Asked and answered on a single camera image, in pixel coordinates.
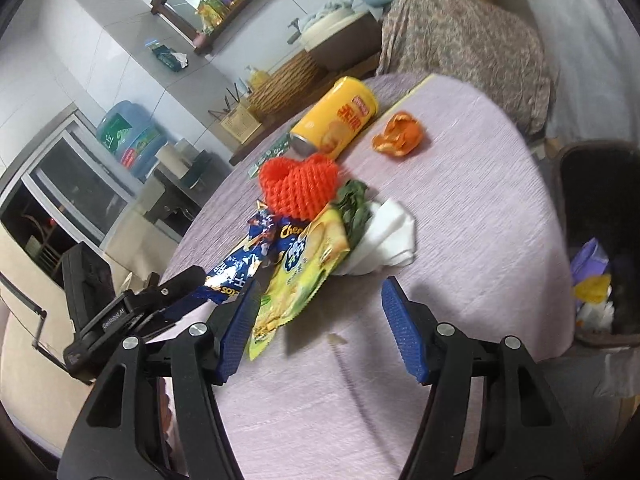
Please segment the white napkin under wrappers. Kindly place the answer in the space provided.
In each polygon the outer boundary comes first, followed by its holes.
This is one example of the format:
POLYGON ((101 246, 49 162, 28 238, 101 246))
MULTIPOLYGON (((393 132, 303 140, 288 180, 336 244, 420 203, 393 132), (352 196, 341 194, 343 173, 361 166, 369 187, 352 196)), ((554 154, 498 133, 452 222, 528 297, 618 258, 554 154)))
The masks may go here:
POLYGON ((368 203, 371 217, 356 247, 334 275, 367 275, 383 268, 410 266, 416 258, 416 219, 397 200, 368 203))

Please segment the water dispenser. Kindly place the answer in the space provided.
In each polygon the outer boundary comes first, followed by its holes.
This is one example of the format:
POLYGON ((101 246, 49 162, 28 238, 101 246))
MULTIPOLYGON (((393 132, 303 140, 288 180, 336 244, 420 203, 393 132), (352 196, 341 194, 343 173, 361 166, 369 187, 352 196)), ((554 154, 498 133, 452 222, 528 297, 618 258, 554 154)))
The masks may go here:
POLYGON ((209 151, 180 152, 192 162, 177 179, 157 162, 142 188, 105 237, 102 248, 111 258, 124 261, 136 250, 173 252, 195 217, 230 174, 230 166, 209 151))

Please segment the white cloth cover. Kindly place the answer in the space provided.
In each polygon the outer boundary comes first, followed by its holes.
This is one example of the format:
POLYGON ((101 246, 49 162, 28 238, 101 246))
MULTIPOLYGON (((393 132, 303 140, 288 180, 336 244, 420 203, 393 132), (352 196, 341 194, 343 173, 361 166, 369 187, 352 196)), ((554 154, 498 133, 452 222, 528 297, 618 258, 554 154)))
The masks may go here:
POLYGON ((547 136, 639 143, 639 35, 617 0, 527 0, 554 80, 547 136))

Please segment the purple woven table mat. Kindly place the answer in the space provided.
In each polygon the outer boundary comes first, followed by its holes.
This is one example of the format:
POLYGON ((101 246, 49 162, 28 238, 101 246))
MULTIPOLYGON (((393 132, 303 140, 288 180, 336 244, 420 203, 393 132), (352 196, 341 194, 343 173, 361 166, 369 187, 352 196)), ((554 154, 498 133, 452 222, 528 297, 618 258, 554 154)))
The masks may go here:
POLYGON ((404 159, 427 142, 416 112, 404 103, 424 83, 425 74, 388 74, 366 81, 339 79, 302 118, 277 131, 277 139, 246 170, 250 179, 277 159, 285 166, 304 160, 336 166, 342 154, 357 144, 404 159))

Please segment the yellow foam fruit net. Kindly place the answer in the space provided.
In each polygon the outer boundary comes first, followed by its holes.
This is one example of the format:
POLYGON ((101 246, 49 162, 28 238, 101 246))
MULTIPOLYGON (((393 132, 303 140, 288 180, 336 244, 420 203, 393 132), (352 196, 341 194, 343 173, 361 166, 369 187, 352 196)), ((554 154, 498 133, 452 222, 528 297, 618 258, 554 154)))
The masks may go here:
POLYGON ((574 286, 574 296, 583 304, 602 304, 608 300, 612 276, 610 274, 593 275, 574 286))

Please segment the floral cloth covered object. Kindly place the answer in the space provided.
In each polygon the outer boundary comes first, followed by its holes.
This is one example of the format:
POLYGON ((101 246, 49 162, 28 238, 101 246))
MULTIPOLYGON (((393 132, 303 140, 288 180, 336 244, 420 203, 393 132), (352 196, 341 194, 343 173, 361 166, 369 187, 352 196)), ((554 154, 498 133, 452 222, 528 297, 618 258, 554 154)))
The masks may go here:
POLYGON ((536 30, 482 0, 394 0, 382 19, 376 72, 459 79, 484 92, 524 134, 544 128, 552 99, 536 30))

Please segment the green tissue pack on wall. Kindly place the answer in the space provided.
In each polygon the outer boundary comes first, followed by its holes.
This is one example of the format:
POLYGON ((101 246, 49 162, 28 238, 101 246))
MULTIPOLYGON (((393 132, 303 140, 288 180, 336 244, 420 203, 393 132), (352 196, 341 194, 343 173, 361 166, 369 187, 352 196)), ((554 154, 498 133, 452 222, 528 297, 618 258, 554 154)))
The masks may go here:
POLYGON ((145 47, 151 51, 158 62, 174 73, 180 73, 189 66, 189 59, 185 53, 178 52, 157 40, 149 41, 145 47))

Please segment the white tissue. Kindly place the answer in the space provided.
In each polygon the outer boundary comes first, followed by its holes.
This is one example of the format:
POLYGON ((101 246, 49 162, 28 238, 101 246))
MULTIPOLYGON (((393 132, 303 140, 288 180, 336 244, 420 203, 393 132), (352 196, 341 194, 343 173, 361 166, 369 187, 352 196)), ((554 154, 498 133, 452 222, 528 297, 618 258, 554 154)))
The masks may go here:
POLYGON ((582 330, 609 333, 612 330, 615 308, 612 301, 600 304, 583 304, 576 318, 576 325, 582 330))

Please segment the blue water jug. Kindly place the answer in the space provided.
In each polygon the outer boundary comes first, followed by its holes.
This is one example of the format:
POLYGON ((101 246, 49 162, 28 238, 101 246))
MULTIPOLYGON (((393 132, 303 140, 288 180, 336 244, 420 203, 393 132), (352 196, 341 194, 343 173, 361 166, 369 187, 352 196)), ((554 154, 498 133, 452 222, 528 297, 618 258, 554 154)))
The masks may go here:
POLYGON ((157 164, 157 152, 169 142, 166 132, 145 108, 130 101, 118 102, 105 114, 96 138, 141 182, 157 164))

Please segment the green patterned packet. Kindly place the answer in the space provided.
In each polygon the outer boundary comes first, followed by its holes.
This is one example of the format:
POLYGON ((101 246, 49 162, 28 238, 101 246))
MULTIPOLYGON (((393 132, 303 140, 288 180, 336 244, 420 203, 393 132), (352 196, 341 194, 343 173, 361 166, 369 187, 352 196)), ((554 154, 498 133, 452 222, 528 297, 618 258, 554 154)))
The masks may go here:
POLYGON ((254 162, 253 166, 248 170, 247 175, 253 179, 259 174, 260 168, 265 165, 268 160, 284 155, 291 144, 291 135, 289 133, 282 134, 280 138, 274 142, 270 148, 267 148, 254 162))

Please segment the yellow soap dispenser bottle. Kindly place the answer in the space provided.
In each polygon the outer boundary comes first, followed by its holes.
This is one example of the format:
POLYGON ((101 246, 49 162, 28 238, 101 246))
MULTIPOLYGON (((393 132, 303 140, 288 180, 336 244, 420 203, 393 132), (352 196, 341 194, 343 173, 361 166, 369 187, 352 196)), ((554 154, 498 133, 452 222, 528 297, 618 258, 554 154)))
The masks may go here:
POLYGON ((256 91, 270 79, 270 73, 265 70, 260 70, 259 68, 251 65, 247 65, 246 70, 248 73, 248 86, 252 91, 256 91))

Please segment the green leafy vegetable scrap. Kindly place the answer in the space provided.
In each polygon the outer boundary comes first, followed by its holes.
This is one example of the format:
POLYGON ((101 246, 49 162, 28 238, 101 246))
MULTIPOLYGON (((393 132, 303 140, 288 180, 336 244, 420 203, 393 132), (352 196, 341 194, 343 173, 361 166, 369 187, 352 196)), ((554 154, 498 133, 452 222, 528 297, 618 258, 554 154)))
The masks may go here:
POLYGON ((347 180, 336 192, 332 206, 338 211, 344 224, 349 247, 354 249, 363 237, 371 217, 368 187, 359 180, 347 180))

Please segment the yellow chips canister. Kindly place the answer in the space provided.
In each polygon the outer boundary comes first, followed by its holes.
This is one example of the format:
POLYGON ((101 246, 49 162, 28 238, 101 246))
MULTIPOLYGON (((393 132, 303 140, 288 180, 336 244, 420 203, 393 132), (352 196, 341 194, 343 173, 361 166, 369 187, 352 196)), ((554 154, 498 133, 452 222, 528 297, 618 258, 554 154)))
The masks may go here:
POLYGON ((378 100, 362 81, 343 77, 291 128, 291 148, 300 156, 337 159, 378 114, 378 100))

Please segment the purple plastic glove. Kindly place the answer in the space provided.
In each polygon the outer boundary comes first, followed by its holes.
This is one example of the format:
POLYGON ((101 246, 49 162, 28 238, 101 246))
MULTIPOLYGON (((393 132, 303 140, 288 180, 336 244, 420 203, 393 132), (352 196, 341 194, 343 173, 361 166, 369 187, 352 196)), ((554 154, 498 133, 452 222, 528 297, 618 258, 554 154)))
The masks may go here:
POLYGON ((588 240, 582 245, 578 253, 570 262, 570 273, 573 285, 577 285, 587 278, 605 274, 608 268, 608 255, 596 238, 588 240))

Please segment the blue snack wrapper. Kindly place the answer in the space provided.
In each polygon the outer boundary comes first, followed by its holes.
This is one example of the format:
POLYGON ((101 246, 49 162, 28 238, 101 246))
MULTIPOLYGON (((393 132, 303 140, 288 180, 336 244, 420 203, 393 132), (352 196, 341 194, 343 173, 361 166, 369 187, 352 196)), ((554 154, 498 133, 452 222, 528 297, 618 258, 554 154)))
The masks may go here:
POLYGON ((260 200, 256 206, 247 220, 247 234, 206 274, 202 286, 165 310, 165 320, 177 322, 206 301, 225 304, 234 299, 263 262, 278 263, 308 226, 308 221, 275 214, 260 200))

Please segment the black trash bin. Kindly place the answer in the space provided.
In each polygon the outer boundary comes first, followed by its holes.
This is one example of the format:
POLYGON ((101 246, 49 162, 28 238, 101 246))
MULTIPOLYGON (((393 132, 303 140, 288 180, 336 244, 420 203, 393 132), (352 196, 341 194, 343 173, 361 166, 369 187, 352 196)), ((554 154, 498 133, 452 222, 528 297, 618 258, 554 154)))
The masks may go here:
POLYGON ((593 348, 639 345, 639 149, 624 141, 567 145, 552 165, 552 196, 568 254, 595 240, 612 276, 610 330, 578 327, 593 348))

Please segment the paper towel roll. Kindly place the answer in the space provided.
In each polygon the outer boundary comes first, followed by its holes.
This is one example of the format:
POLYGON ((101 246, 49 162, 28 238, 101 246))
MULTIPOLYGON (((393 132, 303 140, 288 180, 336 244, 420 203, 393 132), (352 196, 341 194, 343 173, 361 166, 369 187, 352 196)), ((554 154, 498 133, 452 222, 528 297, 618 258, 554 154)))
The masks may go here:
POLYGON ((174 144, 170 143, 165 144, 156 152, 156 158, 177 179, 185 177, 192 166, 192 162, 181 154, 174 144))

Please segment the woven wicker basket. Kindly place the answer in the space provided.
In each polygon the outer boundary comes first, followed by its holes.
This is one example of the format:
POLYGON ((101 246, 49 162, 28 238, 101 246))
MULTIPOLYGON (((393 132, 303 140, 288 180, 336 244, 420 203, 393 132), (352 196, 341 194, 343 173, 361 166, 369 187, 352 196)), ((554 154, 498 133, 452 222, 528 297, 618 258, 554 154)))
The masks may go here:
POLYGON ((259 120, 277 114, 323 79, 328 71, 306 51, 300 51, 278 68, 248 98, 248 110, 259 120))

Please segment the chopstick holder box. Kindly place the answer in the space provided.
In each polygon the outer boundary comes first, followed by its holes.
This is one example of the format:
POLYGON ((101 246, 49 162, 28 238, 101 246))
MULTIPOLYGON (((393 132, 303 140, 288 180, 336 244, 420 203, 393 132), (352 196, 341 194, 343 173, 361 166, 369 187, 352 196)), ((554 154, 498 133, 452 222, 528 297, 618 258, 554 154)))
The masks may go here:
POLYGON ((262 123, 242 103, 236 104, 229 113, 225 114, 220 124, 241 144, 262 128, 262 123))

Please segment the red foam fruit net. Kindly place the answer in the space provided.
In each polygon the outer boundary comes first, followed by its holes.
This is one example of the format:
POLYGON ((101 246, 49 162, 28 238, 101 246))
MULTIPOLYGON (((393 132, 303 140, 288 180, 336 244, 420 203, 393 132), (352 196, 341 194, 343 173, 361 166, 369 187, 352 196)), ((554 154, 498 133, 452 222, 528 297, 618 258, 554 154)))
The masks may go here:
POLYGON ((273 212, 311 221, 334 199, 338 166, 322 154, 304 160, 280 156, 262 165, 258 180, 265 203, 273 212))

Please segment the brass faucet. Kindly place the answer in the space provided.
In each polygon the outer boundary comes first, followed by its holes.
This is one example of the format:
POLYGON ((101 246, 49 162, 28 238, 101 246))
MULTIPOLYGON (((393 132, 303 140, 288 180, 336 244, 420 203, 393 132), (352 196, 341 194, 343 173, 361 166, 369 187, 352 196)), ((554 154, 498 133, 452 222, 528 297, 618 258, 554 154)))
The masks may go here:
POLYGON ((299 40, 299 38, 303 35, 304 25, 304 21, 300 18, 294 18, 294 20, 290 24, 288 24, 288 28, 292 29, 291 36, 289 36, 288 40, 286 40, 288 44, 295 44, 296 41, 299 40))

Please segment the orange peel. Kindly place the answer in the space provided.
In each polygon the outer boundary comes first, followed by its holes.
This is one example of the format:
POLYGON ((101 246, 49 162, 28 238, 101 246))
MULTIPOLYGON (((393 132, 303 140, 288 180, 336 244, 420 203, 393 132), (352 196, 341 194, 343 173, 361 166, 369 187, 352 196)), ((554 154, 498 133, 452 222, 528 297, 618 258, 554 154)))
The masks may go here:
POLYGON ((393 114, 384 130, 373 137, 372 148, 393 157, 405 157, 423 141, 425 130, 420 122, 407 112, 393 114))

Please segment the yellow-green chips bag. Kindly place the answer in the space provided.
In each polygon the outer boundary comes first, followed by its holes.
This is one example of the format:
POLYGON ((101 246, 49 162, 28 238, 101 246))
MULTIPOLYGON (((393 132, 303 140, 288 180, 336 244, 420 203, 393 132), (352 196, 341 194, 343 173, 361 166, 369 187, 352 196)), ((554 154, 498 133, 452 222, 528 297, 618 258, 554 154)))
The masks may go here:
POLYGON ((267 348, 281 326, 304 310, 349 252, 342 217, 328 205, 285 252, 262 295, 248 343, 251 361, 267 348))

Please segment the brown rice cooker pot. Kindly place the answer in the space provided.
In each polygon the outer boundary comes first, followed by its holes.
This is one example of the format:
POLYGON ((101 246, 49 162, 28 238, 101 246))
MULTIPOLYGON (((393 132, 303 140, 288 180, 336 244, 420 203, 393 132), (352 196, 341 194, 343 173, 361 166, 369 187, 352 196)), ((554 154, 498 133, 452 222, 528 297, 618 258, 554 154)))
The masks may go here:
POLYGON ((381 36, 381 24, 369 11, 340 9, 308 26, 299 43, 320 67, 341 72, 377 54, 381 36))

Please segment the window frame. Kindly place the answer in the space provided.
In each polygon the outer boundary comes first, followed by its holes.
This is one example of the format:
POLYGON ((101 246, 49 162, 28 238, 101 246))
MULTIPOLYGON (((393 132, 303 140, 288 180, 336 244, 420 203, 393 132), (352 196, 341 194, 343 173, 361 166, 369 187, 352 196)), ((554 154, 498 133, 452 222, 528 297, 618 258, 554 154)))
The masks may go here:
POLYGON ((142 183, 70 106, 52 119, 1 178, 1 226, 36 268, 62 285, 64 252, 78 243, 102 254, 142 183))

